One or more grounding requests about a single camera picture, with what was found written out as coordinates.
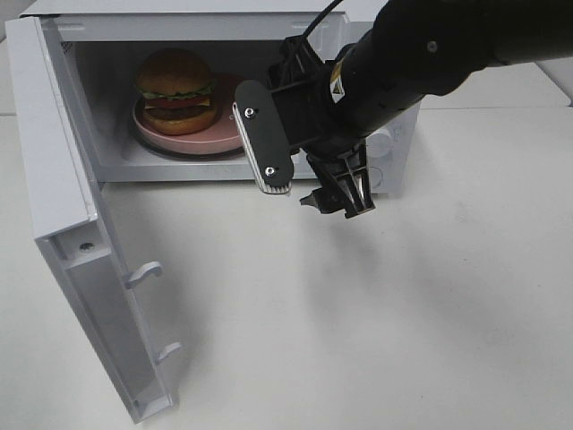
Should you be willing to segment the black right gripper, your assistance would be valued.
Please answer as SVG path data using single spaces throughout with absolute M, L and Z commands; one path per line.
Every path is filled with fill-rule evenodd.
M 268 71 L 289 144 L 312 154 L 306 160 L 320 184 L 299 202 L 321 214 L 344 209 L 351 219 L 375 209 L 366 145 L 359 142 L 393 119 L 394 81 L 383 76 L 369 35 L 326 62 L 307 41 L 295 50 L 301 40 L 285 39 L 282 61 Z

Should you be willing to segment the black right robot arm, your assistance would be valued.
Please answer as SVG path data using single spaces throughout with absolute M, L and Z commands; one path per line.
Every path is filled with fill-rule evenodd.
M 372 204 L 365 141 L 472 73 L 570 56 L 569 1 L 389 1 L 372 27 L 322 61 L 308 34 L 285 39 L 269 71 L 291 151 L 320 181 L 305 203 L 354 217 Z

